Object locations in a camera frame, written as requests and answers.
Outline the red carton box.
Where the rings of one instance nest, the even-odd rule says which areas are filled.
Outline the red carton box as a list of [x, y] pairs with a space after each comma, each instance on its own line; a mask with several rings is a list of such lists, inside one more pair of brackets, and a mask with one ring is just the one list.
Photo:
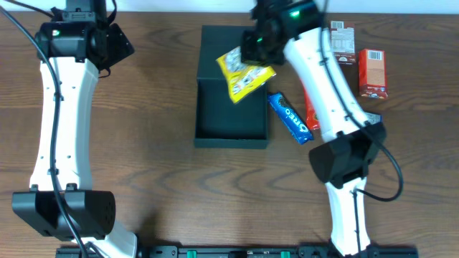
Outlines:
[[359, 52], [359, 94], [376, 99], [388, 98], [383, 50], [363, 49]]

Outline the blue Oreo cookie pack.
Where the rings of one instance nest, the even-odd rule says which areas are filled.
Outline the blue Oreo cookie pack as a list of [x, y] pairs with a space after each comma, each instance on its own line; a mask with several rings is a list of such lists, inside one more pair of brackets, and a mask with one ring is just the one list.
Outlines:
[[281, 92], [268, 95], [268, 102], [299, 144], [313, 140], [313, 134]]

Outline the yellow Hacks candy bag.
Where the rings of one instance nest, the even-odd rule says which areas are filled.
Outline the yellow Hacks candy bag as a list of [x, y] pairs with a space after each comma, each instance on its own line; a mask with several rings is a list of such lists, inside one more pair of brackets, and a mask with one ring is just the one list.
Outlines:
[[240, 47], [235, 47], [228, 53], [216, 59], [227, 82], [230, 100], [237, 104], [243, 98], [263, 86], [276, 76], [271, 66], [255, 66], [242, 62]]

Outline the brown carton box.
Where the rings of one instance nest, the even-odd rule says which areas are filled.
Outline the brown carton box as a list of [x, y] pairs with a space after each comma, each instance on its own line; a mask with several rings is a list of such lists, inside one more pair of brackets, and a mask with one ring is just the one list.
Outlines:
[[349, 21], [330, 21], [331, 48], [338, 63], [356, 63], [355, 24]]

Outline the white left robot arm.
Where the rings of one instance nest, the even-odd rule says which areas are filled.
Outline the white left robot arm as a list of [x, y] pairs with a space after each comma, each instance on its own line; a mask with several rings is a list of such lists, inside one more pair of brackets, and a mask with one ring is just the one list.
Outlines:
[[115, 197], [93, 189], [89, 143], [93, 93], [101, 70], [133, 54], [117, 24], [57, 21], [32, 39], [43, 84], [42, 124], [29, 188], [14, 213], [45, 237], [79, 246], [77, 256], [135, 257], [137, 236], [115, 218]]

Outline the small blue box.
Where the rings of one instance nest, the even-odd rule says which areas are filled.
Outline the small blue box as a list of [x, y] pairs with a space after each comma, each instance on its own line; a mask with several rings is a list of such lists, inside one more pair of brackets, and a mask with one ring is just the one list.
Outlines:
[[372, 125], [382, 122], [382, 116], [380, 114], [366, 112], [366, 116], [367, 116], [367, 120]]

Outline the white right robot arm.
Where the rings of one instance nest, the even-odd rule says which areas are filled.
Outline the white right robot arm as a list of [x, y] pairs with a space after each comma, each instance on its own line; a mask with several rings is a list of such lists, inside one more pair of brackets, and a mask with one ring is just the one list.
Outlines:
[[324, 16], [314, 1], [257, 0], [255, 28], [242, 37], [242, 61], [289, 62], [296, 71], [321, 129], [323, 144], [310, 151], [309, 161], [328, 192], [331, 244], [340, 257], [370, 257], [362, 191], [386, 131], [381, 123], [369, 123], [350, 91]]

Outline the red Hacks candy bag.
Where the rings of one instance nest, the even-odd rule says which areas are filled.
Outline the red Hacks candy bag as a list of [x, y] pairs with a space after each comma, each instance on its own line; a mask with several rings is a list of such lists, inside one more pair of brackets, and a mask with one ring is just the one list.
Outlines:
[[316, 111], [313, 108], [312, 102], [310, 101], [307, 92], [304, 90], [303, 93], [306, 105], [306, 125], [309, 130], [318, 130], [320, 128], [320, 125], [316, 115]]

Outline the dark green box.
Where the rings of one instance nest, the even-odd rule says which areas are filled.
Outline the dark green box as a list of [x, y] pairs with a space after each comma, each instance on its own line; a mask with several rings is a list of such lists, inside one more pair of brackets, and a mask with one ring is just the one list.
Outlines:
[[237, 104], [217, 58], [240, 45], [247, 27], [204, 25], [197, 69], [197, 148], [265, 149], [268, 146], [268, 91], [263, 85]]

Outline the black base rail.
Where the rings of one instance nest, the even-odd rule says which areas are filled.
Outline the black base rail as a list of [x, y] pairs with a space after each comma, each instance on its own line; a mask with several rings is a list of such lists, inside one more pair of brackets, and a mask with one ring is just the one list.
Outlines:
[[[136, 258], [334, 258], [341, 255], [331, 246], [303, 245], [283, 248], [225, 248], [156, 246], [138, 251]], [[418, 258], [415, 248], [368, 246], [363, 258]]]

